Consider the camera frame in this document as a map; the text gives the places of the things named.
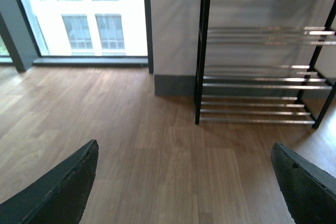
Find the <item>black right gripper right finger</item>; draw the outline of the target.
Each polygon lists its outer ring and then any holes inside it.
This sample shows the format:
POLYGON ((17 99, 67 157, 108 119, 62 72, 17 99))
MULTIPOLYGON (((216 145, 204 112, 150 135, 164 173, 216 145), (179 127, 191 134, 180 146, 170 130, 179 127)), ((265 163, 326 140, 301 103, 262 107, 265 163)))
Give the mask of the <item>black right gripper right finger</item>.
POLYGON ((279 142, 271 162, 295 223, 335 223, 335 177, 279 142))

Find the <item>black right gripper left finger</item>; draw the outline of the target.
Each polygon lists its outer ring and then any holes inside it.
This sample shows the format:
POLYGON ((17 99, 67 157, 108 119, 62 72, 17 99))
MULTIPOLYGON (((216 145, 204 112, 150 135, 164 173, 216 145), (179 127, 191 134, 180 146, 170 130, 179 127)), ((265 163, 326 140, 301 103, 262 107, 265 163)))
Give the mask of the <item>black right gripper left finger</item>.
POLYGON ((96 177, 99 145, 90 140, 1 204, 1 223, 79 223, 96 177))

